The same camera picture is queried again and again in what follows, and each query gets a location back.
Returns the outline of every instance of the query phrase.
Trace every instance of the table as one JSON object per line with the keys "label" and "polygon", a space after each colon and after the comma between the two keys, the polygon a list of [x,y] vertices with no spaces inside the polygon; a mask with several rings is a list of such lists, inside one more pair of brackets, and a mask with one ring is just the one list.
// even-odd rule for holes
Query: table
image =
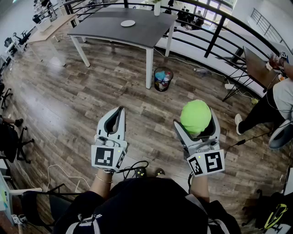
{"label": "table", "polygon": [[272,88],[276,83],[279,82],[279,79],[276,77],[277,72],[275,72],[273,69],[271,71],[269,71],[266,68],[265,61],[263,61],[255,53],[253,53],[250,49],[243,47],[243,50],[244,50],[244,55],[245,55],[246,70],[247,70],[246,73],[247,74],[243,75],[243,73],[244,73],[243,72],[241,76],[233,77],[233,78],[238,78],[238,81],[239,81],[239,79],[241,77],[248,76],[248,79],[239,88],[237,88],[235,90],[233,90],[233,89],[230,90],[230,92],[226,95],[226,97],[223,99],[223,101],[227,100],[228,98],[230,98],[234,94],[238,93],[241,88],[243,88],[243,87],[245,88],[246,86],[248,86],[252,82],[256,82],[262,88],[264,88],[264,93],[267,91],[269,86],[270,86],[269,88]]}
{"label": "table", "polygon": [[52,22],[52,25],[45,30],[44,32],[40,32],[39,30],[37,30],[27,41],[27,45],[31,48],[31,50],[33,51],[33,53],[35,54],[35,56],[42,61],[42,59],[37,55],[37,53],[34,51],[33,49],[33,43],[36,42],[46,42],[47,45],[49,46],[49,48],[52,50],[52,52],[54,53],[54,55],[57,57],[57,59],[60,61],[60,63],[65,66],[66,63],[63,60],[63,58],[59,55],[59,53],[57,52],[55,46],[52,44],[51,42],[51,37],[54,36],[55,37],[55,32],[61,28],[63,25],[65,25],[67,22],[71,21],[71,20],[75,20],[76,24],[79,23],[78,18],[76,16],[76,14],[72,14],[72,15],[66,15],[66,16],[60,16],[59,18],[57,18],[56,20],[54,20]]}
{"label": "table", "polygon": [[6,181],[4,180],[4,177],[2,173],[0,172],[0,196],[3,198],[6,204],[6,209],[4,210],[5,215],[10,220],[10,222],[13,224],[13,220],[11,215],[13,214],[12,211],[12,196],[18,196],[23,194],[26,191],[38,191],[42,192],[42,188],[33,188],[33,189],[20,189],[20,190],[11,190]]}
{"label": "table", "polygon": [[[71,29],[70,35],[79,55],[87,67],[90,66],[77,37],[88,37],[137,46],[146,50],[146,87],[152,84],[153,49],[164,33],[169,29],[165,56],[169,56],[175,15],[161,13],[155,16],[153,11],[132,8],[102,8],[80,25]],[[122,27],[121,22],[134,20],[130,27]]]}
{"label": "table", "polygon": [[12,55],[9,53],[9,50],[11,50],[13,46],[15,46],[17,49],[19,49],[22,53],[24,51],[23,51],[22,47],[18,44],[18,41],[16,39],[12,43],[10,43],[10,45],[6,48],[6,50],[4,52],[7,54],[7,56],[9,56],[11,58],[12,61],[15,62],[15,58],[12,57]]}

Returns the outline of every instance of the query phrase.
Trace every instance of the black metal railing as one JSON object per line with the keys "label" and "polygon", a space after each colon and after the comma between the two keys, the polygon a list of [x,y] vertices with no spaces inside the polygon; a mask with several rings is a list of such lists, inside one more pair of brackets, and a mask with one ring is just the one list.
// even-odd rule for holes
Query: black metal railing
{"label": "black metal railing", "polygon": [[283,43],[287,49],[291,52],[291,49],[278,33],[278,31],[274,28],[272,24],[257,10],[253,9],[251,14],[251,18],[256,22],[256,25],[263,31],[264,36],[273,42]]}
{"label": "black metal railing", "polygon": [[[241,40],[243,40],[244,42],[248,43],[250,46],[254,47],[257,51],[259,51],[262,55],[264,55],[267,59],[269,58],[269,54],[271,54],[272,52],[275,53],[277,56],[279,56],[279,51],[268,41],[266,40],[262,35],[260,35],[258,32],[256,32],[255,30],[253,30],[251,27],[249,27],[248,25],[246,25],[245,23],[243,23],[242,21],[238,20],[237,18],[227,14],[226,12],[224,11],[221,11],[219,9],[216,9],[212,6],[209,6],[209,5],[206,5],[206,4],[203,4],[199,1],[193,1],[193,0],[180,0],[181,2],[184,2],[184,3],[189,3],[189,4],[192,4],[192,5],[197,5],[197,6],[200,6],[202,8],[205,8],[206,10],[209,10],[209,11],[212,11],[212,12],[215,12],[216,14],[219,14],[221,15],[221,20],[219,23],[216,23],[214,21],[211,21],[209,19],[206,19],[204,17],[201,17],[201,16],[198,16],[198,15],[195,15],[195,14],[192,14],[192,13],[188,13],[189,15],[191,16],[195,16],[195,17],[198,17],[198,18],[202,18],[203,20],[206,20],[206,21],[209,21],[211,22],[212,24],[214,24],[217,28],[215,30],[215,32],[213,31],[210,31],[210,30],[207,30],[205,28],[202,28],[200,26],[196,26],[194,24],[191,24],[191,23],[188,23],[188,22],[185,22],[185,21],[180,21],[180,20],[176,20],[177,22],[179,23],[184,23],[186,25],[190,25],[190,26],[193,26],[193,27],[198,27],[198,29],[201,29],[209,34],[212,34],[212,39],[211,40],[207,40],[206,38],[203,38],[203,37],[200,37],[200,36],[197,36],[197,35],[194,35],[192,33],[189,33],[189,32],[185,32],[185,31],[182,31],[182,30],[176,30],[177,32],[180,32],[180,33],[183,33],[183,34],[186,34],[186,35],[189,35],[191,37],[194,37],[194,38],[197,38],[197,39],[200,39],[206,43],[208,43],[208,47],[207,48],[204,48],[204,47],[201,47],[197,44],[194,44],[194,43],[191,43],[191,42],[188,42],[188,41],[185,41],[183,39],[180,39],[180,38],[176,38],[176,37],[172,37],[173,40],[177,40],[177,41],[180,41],[180,42],[183,42],[183,43],[186,43],[188,45],[191,45],[193,47],[196,47],[196,48],[199,48],[203,51],[205,51],[205,55],[204,57],[207,58],[209,56],[209,54],[212,54],[214,56],[216,56],[217,58],[219,59],[222,59],[224,60],[227,64],[233,66],[234,68],[237,68],[243,72],[246,72],[246,69],[245,69],[245,66],[243,66],[243,64],[245,64],[245,59],[242,57],[243,55],[243,47],[242,46],[239,46],[236,42],[232,42],[231,40],[225,38],[225,37],[222,37],[220,35],[220,32],[221,30],[226,30],[226,31],[229,31],[231,32],[232,34],[236,35],[238,38],[240,38]],[[66,8],[66,11],[68,14],[73,14],[74,12],[76,12],[76,10],[81,10],[81,9],[86,9],[86,8],[90,8],[90,9],[93,9],[95,7],[107,7],[109,5],[124,5],[124,7],[129,7],[129,5],[142,5],[142,6],[154,6],[153,4],[141,4],[141,3],[129,3],[127,0],[124,0],[123,3],[100,3],[100,4],[93,4],[91,3],[90,5],[87,4],[86,6],[79,6],[77,7],[77,3],[80,3],[80,2],[84,2],[84,0],[71,0],[71,1],[68,1],[64,4],[65,8]],[[165,7],[165,6],[161,6],[161,8],[163,9],[167,9],[167,10],[172,10],[172,11],[177,11],[177,12],[184,12],[186,13],[185,11],[181,11],[181,10],[177,10],[175,8],[170,8],[170,7]],[[87,17],[89,17],[91,14],[93,14],[94,12],[84,12],[84,13],[79,13],[77,14],[78,16],[82,16],[82,15],[86,15]],[[258,45],[255,45],[254,42],[251,42],[249,41],[248,39],[244,38],[243,36],[239,35],[238,33],[232,31],[231,29],[229,29],[228,27],[225,27],[224,26],[224,22],[226,19],[229,19],[230,21],[234,22],[235,24],[239,25],[240,27],[242,27],[243,29],[245,29],[246,31],[250,32],[253,36],[255,36],[261,43],[263,43],[264,45],[266,45],[270,52],[269,53],[265,53],[263,52]],[[230,51],[226,48],[224,48],[223,46],[219,45],[217,42],[217,39],[222,39],[226,42],[228,42],[229,44],[233,45],[235,47],[235,49],[233,51]],[[227,58],[227,57],[224,57],[224,56],[221,56],[217,53],[215,53],[214,51],[212,51],[212,48],[213,47],[217,47],[227,53],[229,53],[231,55],[231,57]]]}

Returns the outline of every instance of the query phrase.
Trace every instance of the wooden floor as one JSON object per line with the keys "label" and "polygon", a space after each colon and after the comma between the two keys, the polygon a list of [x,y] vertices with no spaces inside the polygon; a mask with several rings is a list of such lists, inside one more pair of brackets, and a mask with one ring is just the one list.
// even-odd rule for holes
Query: wooden floor
{"label": "wooden floor", "polygon": [[[67,25],[61,33],[68,31]],[[91,144],[99,119],[117,106],[126,108],[127,157],[122,168],[138,160],[150,162],[148,174],[162,167],[167,175],[187,189],[189,166],[183,159],[183,148],[176,137],[173,119],[179,120],[183,106],[201,99],[210,106],[221,126],[220,146],[227,149],[242,139],[258,136],[270,129],[259,125],[238,136],[234,117],[243,117],[253,105],[250,98],[234,95],[222,102],[227,94],[224,78],[217,74],[197,74],[193,66],[175,59],[166,59],[154,52],[153,68],[166,66],[174,72],[170,88],[158,92],[145,88],[146,52],[133,46],[88,39],[83,44],[91,66],[87,68],[72,41],[52,39],[57,50],[66,58],[66,66],[57,65],[53,54],[39,44],[39,62],[32,51],[16,53],[17,63],[11,71],[5,69],[4,82],[12,88],[8,109],[3,115],[23,118],[28,127],[25,139],[35,143],[26,146],[30,165],[20,162],[34,186],[46,190],[50,165],[58,164],[70,176],[82,176],[92,183],[96,169],[91,167]],[[256,190],[271,195],[280,191],[288,165],[288,147],[268,149],[267,136],[231,148],[225,159],[225,171],[209,176],[211,199],[219,200],[239,224],[247,220],[242,207],[253,203]],[[20,188],[31,187],[27,176],[15,161],[11,165],[13,178]],[[79,191],[88,189],[83,179],[68,178],[60,168],[50,168],[50,186],[65,183],[63,191],[74,191],[80,180]],[[114,183],[122,180],[116,174]],[[48,204],[42,204],[43,212]],[[257,233],[250,226],[243,233]]]}

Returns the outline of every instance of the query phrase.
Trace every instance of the bracelet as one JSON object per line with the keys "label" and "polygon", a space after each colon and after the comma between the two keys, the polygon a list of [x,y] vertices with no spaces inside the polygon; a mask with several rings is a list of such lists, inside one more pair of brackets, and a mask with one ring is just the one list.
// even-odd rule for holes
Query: bracelet
{"label": "bracelet", "polygon": [[103,182],[105,182],[105,183],[108,183],[108,184],[112,184],[112,183],[113,183],[113,181],[108,182],[108,181],[104,181],[104,180],[102,180],[100,177],[97,176],[97,174],[96,174],[96,177],[97,177],[99,180],[101,180],[101,181],[103,181]]}

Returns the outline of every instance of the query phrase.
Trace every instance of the white box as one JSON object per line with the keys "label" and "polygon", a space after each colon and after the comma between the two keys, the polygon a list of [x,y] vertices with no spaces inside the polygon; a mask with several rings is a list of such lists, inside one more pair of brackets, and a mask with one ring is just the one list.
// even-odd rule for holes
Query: white box
{"label": "white box", "polygon": [[38,24],[36,24],[37,26],[37,29],[40,31],[40,32],[44,32],[46,31],[50,26],[51,26],[51,21],[49,18],[45,18],[43,19],[41,22],[39,22]]}

